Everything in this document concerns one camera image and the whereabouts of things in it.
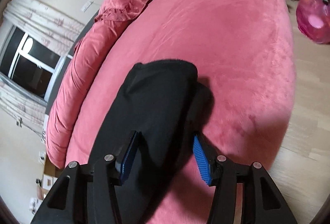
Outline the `right floral curtain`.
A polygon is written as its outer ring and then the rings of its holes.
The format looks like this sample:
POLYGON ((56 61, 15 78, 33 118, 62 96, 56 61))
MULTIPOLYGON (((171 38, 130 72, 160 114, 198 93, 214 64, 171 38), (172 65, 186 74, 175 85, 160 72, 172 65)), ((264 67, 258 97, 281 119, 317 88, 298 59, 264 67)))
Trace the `right floral curtain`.
POLYGON ((67 55, 84 24, 39 0, 11 0, 3 17, 52 52, 67 55))

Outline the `floral curtain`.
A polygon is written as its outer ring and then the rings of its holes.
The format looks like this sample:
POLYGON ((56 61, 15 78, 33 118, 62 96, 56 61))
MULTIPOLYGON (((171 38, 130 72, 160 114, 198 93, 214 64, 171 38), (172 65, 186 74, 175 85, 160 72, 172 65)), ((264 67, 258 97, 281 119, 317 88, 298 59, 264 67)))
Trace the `floral curtain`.
POLYGON ((67 55, 84 24, 39 0, 11 0, 3 17, 52 52, 67 55))
POLYGON ((13 117, 19 127, 42 135, 46 107, 24 96, 1 79, 1 108, 13 117))

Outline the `pink balloon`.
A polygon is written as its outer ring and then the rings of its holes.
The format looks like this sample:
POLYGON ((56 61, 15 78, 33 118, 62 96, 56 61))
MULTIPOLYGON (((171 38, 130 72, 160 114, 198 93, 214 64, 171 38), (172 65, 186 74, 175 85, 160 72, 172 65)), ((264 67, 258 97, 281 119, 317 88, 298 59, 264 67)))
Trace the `pink balloon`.
POLYGON ((318 44, 329 44, 329 4, 323 0, 299 0, 296 20, 306 37, 318 44))

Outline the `round pink bed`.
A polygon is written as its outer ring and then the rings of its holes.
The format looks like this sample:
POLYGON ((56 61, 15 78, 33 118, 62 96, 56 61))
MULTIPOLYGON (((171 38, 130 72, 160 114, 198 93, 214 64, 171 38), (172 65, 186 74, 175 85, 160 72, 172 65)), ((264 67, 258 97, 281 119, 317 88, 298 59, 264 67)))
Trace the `round pink bed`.
POLYGON ((212 93, 203 129, 218 153, 209 187, 192 153, 151 217, 142 223, 295 223, 267 170, 288 128, 294 103, 293 38, 285 0, 150 0, 115 42, 75 122, 66 154, 80 163, 77 194, 87 215, 98 131, 137 63, 184 60, 212 93))

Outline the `pink folded duvet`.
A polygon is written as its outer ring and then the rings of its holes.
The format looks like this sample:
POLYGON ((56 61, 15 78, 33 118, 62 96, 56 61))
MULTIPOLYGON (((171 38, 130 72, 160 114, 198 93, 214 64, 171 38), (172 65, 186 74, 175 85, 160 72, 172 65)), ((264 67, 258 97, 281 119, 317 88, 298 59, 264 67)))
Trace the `pink folded duvet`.
POLYGON ((69 140, 82 103, 106 56, 129 23, 98 21, 75 47, 73 59, 50 110, 46 129, 46 152, 59 169, 65 166, 69 140))

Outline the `black pants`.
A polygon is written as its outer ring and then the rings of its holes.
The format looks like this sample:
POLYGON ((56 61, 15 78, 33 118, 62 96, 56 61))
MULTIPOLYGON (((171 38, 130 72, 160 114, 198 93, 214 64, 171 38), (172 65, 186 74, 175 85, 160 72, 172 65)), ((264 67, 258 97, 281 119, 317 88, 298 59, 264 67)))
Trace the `black pants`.
POLYGON ((137 63, 120 87, 91 150, 89 223, 142 223, 165 196, 187 162, 193 139, 205 125, 211 91, 184 60, 137 63), (119 184, 116 156, 131 131, 139 132, 130 175, 119 184))

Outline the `left floral curtain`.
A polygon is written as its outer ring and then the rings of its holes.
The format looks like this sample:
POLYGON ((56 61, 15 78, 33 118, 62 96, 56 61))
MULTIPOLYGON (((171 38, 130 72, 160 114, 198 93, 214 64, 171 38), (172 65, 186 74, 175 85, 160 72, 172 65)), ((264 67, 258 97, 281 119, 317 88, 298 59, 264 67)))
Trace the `left floral curtain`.
POLYGON ((24 96, 1 79, 1 108, 13 117, 19 127, 42 135, 46 107, 24 96))

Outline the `window with white frame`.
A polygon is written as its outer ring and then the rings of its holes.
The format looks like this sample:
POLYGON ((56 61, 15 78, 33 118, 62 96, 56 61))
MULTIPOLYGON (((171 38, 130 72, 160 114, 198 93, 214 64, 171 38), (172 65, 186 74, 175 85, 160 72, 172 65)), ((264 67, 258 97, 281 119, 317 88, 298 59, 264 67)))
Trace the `window with white frame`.
POLYGON ((32 95, 48 101, 63 58, 12 27, 1 49, 1 73, 32 95))

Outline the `wall socket right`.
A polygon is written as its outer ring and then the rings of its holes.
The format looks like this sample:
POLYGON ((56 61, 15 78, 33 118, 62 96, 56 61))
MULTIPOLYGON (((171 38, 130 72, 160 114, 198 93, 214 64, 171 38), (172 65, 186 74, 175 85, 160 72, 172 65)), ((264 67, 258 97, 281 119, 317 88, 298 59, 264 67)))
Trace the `wall socket right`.
POLYGON ((94 3, 92 0, 88 0, 81 8, 82 12, 86 12, 86 10, 94 3))

